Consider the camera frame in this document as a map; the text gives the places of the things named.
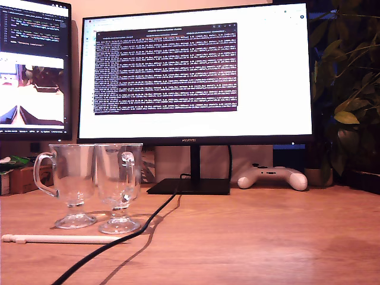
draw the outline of monitor bezel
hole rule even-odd
[[[288,2],[281,4],[251,4],[251,5],[238,5],[228,7],[215,7],[215,8],[200,8],[200,9],[185,9],[176,11],[163,11],[163,12],[145,12],[137,14],[119,14],[119,15],[104,15],[95,17],[84,17],[82,21],[82,37],[81,37],[81,68],[80,68],[80,89],[79,89],[79,112],[78,112],[78,128],[77,128],[77,143],[143,143],[144,145],[151,146],[191,146],[191,145],[272,145],[272,144],[304,144],[314,140],[314,124],[311,120],[311,134],[299,135],[252,135],[252,136],[222,136],[222,137],[139,137],[139,138],[80,138],[80,117],[81,117],[81,93],[82,93],[82,74],[83,74],[83,45],[84,45],[84,26],[85,21],[105,18],[119,18],[119,17],[135,17],[141,15],[156,15],[156,14],[175,14],[180,12],[196,12],[196,11],[212,11],[212,10],[226,10],[232,8],[244,7],[262,7],[262,6],[279,6],[291,4],[305,4],[306,5],[306,18],[308,27],[308,40],[310,37],[309,27],[309,9],[306,1],[297,3]],[[311,105],[311,119],[313,118],[312,108],[312,67],[311,49],[309,47],[309,80],[310,80],[310,105]]]
[[[23,0],[46,5],[62,5],[68,9],[68,66],[65,69],[68,73],[69,95],[64,97],[64,114],[66,116],[65,129],[67,133],[1,133],[0,141],[49,141],[49,140],[72,140],[72,7],[70,3],[50,0]]]

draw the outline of terminal window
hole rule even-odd
[[[66,17],[0,6],[0,51],[62,58]]]
[[[95,66],[95,115],[238,108],[237,23],[98,32]]]

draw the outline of white game controller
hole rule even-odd
[[[304,191],[308,187],[308,179],[299,171],[282,166],[268,168],[253,164],[251,169],[245,171],[237,180],[242,189],[251,187],[259,179],[284,180],[297,191]]]

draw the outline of black cable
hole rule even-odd
[[[229,158],[230,158],[230,167],[229,167],[229,171],[228,171],[228,180],[229,180],[229,182],[231,182],[231,178],[232,178],[232,150],[231,150],[231,145],[228,145],[228,154],[229,154]]]
[[[96,257],[97,255],[101,254],[102,252],[106,251],[107,249],[115,246],[115,245],[118,245],[119,243],[122,243],[126,240],[129,240],[129,239],[133,239],[135,238],[136,236],[139,236],[140,234],[142,234],[146,229],[147,227],[149,226],[150,222],[152,221],[152,219],[166,206],[168,205],[168,203],[175,197],[175,195],[177,195],[178,193],[178,188],[179,188],[179,185],[181,183],[181,180],[182,180],[182,176],[190,176],[190,174],[181,174],[180,175],[180,180],[179,180],[179,183],[178,183],[178,186],[177,188],[174,190],[174,193],[172,196],[170,196],[170,198],[164,203],[161,205],[160,208],[158,208],[151,216],[150,218],[146,221],[146,223],[143,225],[143,227],[138,230],[137,232],[134,232],[134,233],[131,233],[130,235],[128,236],[124,236],[124,237],[121,237],[120,239],[117,239],[117,240],[114,240],[113,242],[110,242],[106,245],[103,245],[101,248],[98,248],[96,249],[95,251],[93,251],[92,253],[90,253],[89,255],[85,256],[84,258],[82,258],[81,260],[79,260],[76,264],[74,264],[71,268],[69,268],[69,270],[67,270],[65,273],[63,273],[52,285],[61,285],[63,282],[65,282],[74,272],[76,272],[79,268],[81,268],[84,264],[86,264],[87,262],[89,262],[91,259],[93,259],[94,257]]]

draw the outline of glass handle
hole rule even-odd
[[[52,161],[52,158],[53,158],[53,154],[51,154],[51,153],[40,153],[37,156],[36,162],[34,162],[33,179],[34,179],[36,186],[40,190],[49,194],[50,196],[58,197],[58,191],[42,184],[41,178],[40,178],[40,165],[41,165],[42,160],[43,159],[50,159]]]
[[[128,202],[134,200],[136,197],[133,197],[134,188],[135,188],[135,157],[133,153],[125,151],[121,155],[123,161],[122,166],[126,167],[126,189],[122,194],[122,202]]]

